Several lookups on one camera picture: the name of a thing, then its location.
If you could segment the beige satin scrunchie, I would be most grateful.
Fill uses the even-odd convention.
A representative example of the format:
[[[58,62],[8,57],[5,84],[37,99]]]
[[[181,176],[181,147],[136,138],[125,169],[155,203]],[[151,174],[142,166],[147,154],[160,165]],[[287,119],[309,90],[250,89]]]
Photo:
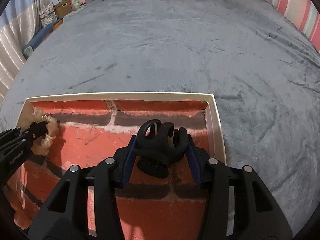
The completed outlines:
[[[24,107],[24,114],[20,115],[19,126],[24,132],[31,128],[33,122],[39,124],[43,121],[46,123],[47,132],[34,140],[31,151],[35,155],[46,156],[59,133],[58,121],[51,115],[45,115],[43,109],[29,104]]]

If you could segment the black hair claw clip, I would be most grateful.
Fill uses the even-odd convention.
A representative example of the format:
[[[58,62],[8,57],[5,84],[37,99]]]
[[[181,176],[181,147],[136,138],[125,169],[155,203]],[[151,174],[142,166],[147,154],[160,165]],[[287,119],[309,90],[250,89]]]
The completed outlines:
[[[153,119],[142,124],[137,133],[135,153],[140,157],[139,170],[155,178],[165,179],[169,167],[183,159],[189,139],[184,127]]]

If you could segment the white tray brick-pattern liner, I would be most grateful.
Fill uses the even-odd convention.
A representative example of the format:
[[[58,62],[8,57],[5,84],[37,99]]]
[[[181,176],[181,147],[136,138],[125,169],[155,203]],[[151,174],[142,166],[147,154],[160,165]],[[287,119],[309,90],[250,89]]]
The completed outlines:
[[[9,181],[18,222],[28,225],[53,188],[72,166],[88,168],[107,158],[126,159],[127,149],[142,124],[151,119],[185,128],[197,147],[226,161],[221,122],[212,94],[89,93],[29,98],[17,125],[51,116],[59,133],[47,155],[32,155]],[[130,157],[125,187],[116,200],[126,239],[196,239],[205,198],[193,182],[186,158],[172,164],[167,178],[143,173]]]

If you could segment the blue folded cloth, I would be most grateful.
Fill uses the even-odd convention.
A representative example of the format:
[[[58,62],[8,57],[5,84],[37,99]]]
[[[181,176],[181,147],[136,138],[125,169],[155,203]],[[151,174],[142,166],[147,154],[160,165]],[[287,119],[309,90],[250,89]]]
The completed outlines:
[[[35,49],[54,31],[54,29],[63,23],[63,18],[58,18],[56,21],[48,24],[37,32],[33,38],[22,48],[22,53],[25,59],[28,59]]]

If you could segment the white shiny curtain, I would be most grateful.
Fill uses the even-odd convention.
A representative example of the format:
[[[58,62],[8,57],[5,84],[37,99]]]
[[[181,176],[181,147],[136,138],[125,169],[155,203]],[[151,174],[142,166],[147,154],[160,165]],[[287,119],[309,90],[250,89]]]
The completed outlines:
[[[50,0],[35,0],[23,9],[25,2],[10,0],[1,15],[1,100],[25,63],[22,48],[42,27],[40,9]]]

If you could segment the brown cardboard box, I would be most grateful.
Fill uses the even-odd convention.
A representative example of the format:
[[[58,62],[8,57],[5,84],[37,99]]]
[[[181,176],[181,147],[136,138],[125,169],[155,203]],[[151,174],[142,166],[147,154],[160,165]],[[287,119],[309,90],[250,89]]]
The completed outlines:
[[[70,0],[64,0],[57,5],[54,5],[58,18],[63,18],[73,11]]]

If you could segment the grey plush bed blanket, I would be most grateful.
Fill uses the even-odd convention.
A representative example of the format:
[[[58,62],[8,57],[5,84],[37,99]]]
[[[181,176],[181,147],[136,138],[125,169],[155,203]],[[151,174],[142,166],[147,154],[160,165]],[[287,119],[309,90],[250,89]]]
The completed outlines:
[[[319,53],[269,0],[97,0],[33,53],[1,105],[84,92],[212,93],[231,166],[252,165],[293,233],[319,204]]]

